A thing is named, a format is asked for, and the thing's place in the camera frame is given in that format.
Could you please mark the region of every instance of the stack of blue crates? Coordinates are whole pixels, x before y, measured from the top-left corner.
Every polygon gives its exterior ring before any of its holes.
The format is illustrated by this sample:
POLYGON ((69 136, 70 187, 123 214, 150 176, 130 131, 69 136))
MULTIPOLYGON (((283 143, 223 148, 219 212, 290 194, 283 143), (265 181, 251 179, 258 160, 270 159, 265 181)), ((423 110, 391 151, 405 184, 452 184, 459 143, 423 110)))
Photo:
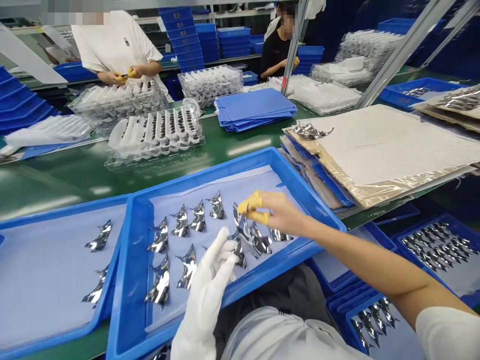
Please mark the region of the stack of blue crates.
POLYGON ((324 57, 325 48, 323 46, 299 46, 298 59, 300 63, 293 72, 296 74, 308 75, 313 64, 319 64, 324 57))
POLYGON ((222 58, 240 58, 250 55, 250 28, 245 26, 218 29, 222 58))
POLYGON ((189 7, 165 7, 159 8, 158 12, 175 50, 182 73, 205 69, 204 56, 192 9, 189 7))
POLYGON ((198 38, 200 39, 203 60, 206 63, 214 63, 220 60, 219 39, 217 27, 214 23, 195 24, 198 38))
POLYGON ((57 112, 46 100, 0 66, 0 135, 27 128, 50 115, 57 112))

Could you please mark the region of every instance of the stack of blue sheets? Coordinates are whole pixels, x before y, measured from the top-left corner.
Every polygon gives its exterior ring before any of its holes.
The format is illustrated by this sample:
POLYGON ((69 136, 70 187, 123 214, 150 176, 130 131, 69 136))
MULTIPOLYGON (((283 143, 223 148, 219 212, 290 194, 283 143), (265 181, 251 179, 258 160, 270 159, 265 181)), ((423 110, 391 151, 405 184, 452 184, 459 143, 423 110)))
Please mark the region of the stack of blue sheets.
POLYGON ((289 119, 298 111, 279 91, 266 88, 215 100, 220 126, 237 133, 289 119))

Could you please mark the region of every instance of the workbench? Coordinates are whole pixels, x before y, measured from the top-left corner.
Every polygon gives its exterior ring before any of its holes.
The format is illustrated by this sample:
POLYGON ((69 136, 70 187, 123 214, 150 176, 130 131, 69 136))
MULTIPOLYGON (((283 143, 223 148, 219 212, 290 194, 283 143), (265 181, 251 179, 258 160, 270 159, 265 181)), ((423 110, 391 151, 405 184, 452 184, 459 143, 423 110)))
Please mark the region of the workbench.
MULTIPOLYGON (((435 77, 446 77, 426 71, 410 71, 397 75, 391 84, 435 77)), ((198 172, 256 150, 280 147, 282 129, 294 125, 297 119, 318 115, 297 103, 295 117, 261 126, 246 132, 227 132, 219 126, 218 118, 202 119, 206 144, 194 151, 176 155, 168 161, 151 165, 127 167, 109 171, 107 142, 66 149, 25 161, 0 166, 0 221, 47 212, 79 203, 133 193, 181 176, 198 172)), ((207 109, 211 115, 213 109, 207 109)), ((429 191, 417 193, 419 197, 429 191)), ((359 227, 404 204, 410 199, 392 201, 383 207, 362 211, 343 220, 349 230, 359 227)), ((92 334, 28 356, 25 359, 91 359, 104 353, 107 347, 109 321, 104 321, 92 334)))

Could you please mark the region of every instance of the white glove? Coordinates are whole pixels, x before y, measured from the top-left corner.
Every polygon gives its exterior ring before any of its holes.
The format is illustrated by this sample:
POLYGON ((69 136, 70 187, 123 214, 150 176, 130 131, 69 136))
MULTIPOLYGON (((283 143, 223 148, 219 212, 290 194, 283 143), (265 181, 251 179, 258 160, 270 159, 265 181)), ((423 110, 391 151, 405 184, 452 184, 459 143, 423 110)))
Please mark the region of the white glove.
POLYGON ((229 230, 222 227, 200 261, 190 287, 185 316, 171 344, 171 360, 215 360, 214 329, 219 317, 222 297, 238 256, 232 254, 237 246, 227 241, 229 230))

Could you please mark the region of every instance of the black t-shirt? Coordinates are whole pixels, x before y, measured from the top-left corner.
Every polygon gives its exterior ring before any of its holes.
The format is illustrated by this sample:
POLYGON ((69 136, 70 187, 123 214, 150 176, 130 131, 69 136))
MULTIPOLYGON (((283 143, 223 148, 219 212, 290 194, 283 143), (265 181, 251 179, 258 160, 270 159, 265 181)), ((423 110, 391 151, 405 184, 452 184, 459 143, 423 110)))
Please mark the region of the black t-shirt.
MULTIPOLYGON (((260 61, 260 75, 263 74, 268 68, 282 62, 289 57, 290 40, 282 40, 279 36, 279 32, 275 30, 263 43, 263 50, 261 52, 260 61)), ((278 71, 274 72, 270 76, 283 76, 285 68, 282 67, 278 71)), ((267 77, 260 79, 263 83, 267 81, 267 77)))

